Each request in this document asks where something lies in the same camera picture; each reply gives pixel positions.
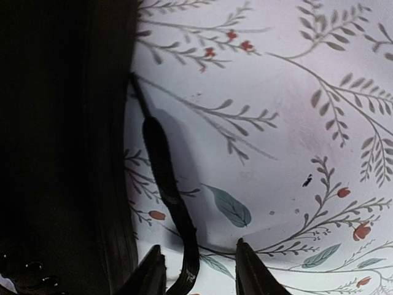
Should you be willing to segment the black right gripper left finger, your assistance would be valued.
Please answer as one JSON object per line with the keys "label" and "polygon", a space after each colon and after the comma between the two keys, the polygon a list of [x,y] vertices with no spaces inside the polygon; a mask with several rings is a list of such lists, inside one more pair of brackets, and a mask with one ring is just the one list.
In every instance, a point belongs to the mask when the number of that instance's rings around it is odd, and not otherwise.
{"label": "black right gripper left finger", "polygon": [[160,246],[154,245],[131,277],[118,290],[118,295],[162,294],[166,294],[165,257]]}

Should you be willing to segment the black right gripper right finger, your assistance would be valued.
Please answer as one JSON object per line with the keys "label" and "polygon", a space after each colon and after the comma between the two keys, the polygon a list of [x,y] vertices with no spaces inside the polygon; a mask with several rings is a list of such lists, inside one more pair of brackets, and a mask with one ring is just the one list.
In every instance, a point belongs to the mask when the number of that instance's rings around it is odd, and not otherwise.
{"label": "black right gripper right finger", "polygon": [[290,295],[242,238],[236,245],[237,295]]}

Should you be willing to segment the black front canvas sneaker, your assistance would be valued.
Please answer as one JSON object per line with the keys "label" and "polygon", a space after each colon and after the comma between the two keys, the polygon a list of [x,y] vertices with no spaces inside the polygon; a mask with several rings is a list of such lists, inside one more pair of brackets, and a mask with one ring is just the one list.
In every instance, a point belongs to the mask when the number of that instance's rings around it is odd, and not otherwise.
{"label": "black front canvas sneaker", "polygon": [[125,182],[128,89],[161,199],[184,245],[166,294],[200,269],[165,133],[130,71],[136,1],[1,2],[2,294],[118,294],[142,260]]}

